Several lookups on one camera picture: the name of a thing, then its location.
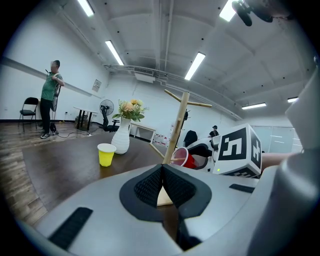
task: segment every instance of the ceiling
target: ceiling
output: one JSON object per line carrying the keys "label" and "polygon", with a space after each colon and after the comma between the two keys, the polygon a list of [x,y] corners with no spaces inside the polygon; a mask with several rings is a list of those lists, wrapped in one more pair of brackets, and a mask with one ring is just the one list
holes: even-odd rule
{"label": "ceiling", "polygon": [[[57,0],[53,6],[103,64],[117,67],[105,44],[112,40],[125,65],[160,70],[168,74],[167,85],[236,117],[283,114],[287,98],[298,96],[315,68],[312,47],[295,20],[267,23],[251,14],[251,27],[237,15],[226,22],[219,13],[227,0],[88,2],[91,17],[77,0]],[[198,52],[205,59],[186,81]],[[241,109],[262,102],[267,107]]]}

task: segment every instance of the cable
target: cable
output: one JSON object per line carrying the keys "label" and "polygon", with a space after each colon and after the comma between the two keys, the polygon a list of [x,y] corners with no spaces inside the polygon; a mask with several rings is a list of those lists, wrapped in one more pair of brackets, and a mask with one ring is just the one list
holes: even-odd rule
{"label": "cable", "polygon": [[100,127],[98,127],[97,129],[95,129],[94,131],[88,131],[88,133],[87,134],[84,134],[84,133],[82,133],[82,132],[76,132],[76,131],[73,131],[73,132],[70,132],[67,136],[60,136],[59,134],[56,134],[56,135],[58,135],[60,138],[68,138],[69,136],[70,136],[70,134],[81,134],[81,135],[89,135],[89,134],[92,134],[92,133],[94,133],[96,130],[98,130],[98,129],[101,129]]}
{"label": "cable", "polygon": [[90,134],[94,133],[96,130],[98,129],[102,129],[101,127],[98,127],[97,129],[95,129],[94,131],[89,131]]}
{"label": "cable", "polygon": [[84,133],[81,133],[81,132],[70,132],[67,136],[60,136],[59,134],[56,134],[57,136],[59,136],[60,138],[68,138],[70,136],[70,134],[82,134],[82,135],[88,135],[88,134],[84,134]]}

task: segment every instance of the wooden pole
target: wooden pole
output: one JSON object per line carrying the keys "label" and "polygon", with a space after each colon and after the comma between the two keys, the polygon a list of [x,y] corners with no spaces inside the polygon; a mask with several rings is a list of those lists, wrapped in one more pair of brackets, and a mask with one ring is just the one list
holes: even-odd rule
{"label": "wooden pole", "polygon": [[211,108],[212,107],[212,105],[210,105],[210,104],[203,104],[203,103],[191,102],[191,101],[188,101],[188,105],[207,107],[207,108]]}
{"label": "wooden pole", "polygon": [[165,89],[164,92],[169,94],[173,98],[175,98],[178,102],[181,102],[181,99],[178,96],[174,95],[172,92],[168,91],[167,89]]}
{"label": "wooden pole", "polygon": [[176,117],[176,121],[175,121],[175,124],[173,127],[173,133],[172,133],[172,136],[171,136],[171,139],[169,142],[169,147],[166,150],[162,164],[170,164],[170,160],[171,160],[172,154],[175,151],[175,147],[176,147],[176,144],[177,144],[177,141],[179,138],[179,133],[180,133],[181,126],[183,123],[183,119],[185,117],[185,113],[187,110],[189,96],[190,96],[189,92],[184,92],[182,95],[178,115]]}
{"label": "wooden pole", "polygon": [[154,149],[155,152],[158,153],[158,155],[159,155],[160,157],[162,157],[163,159],[165,159],[165,156],[164,156],[154,145],[152,145],[152,143],[149,143],[149,145],[150,145],[151,148]]}

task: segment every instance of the person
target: person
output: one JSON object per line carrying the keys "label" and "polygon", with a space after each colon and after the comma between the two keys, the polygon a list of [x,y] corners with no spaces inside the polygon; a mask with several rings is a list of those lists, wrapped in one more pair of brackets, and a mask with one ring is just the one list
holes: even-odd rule
{"label": "person", "polygon": [[52,101],[54,99],[56,86],[65,85],[62,76],[58,73],[59,67],[59,60],[51,62],[51,72],[49,72],[49,74],[47,75],[42,87],[40,113],[43,123],[43,134],[41,135],[41,139],[46,139],[50,136],[50,108],[52,107]]}
{"label": "person", "polygon": [[218,126],[214,125],[212,128],[213,130],[209,133],[208,138],[213,138],[219,135],[219,132],[217,131]]}

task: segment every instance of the glass wall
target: glass wall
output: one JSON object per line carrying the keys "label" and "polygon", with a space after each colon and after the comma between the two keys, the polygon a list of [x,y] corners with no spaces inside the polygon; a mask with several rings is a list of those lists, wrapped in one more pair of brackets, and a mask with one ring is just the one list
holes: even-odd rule
{"label": "glass wall", "polygon": [[261,140],[261,148],[269,153],[290,153],[302,150],[293,127],[252,126]]}

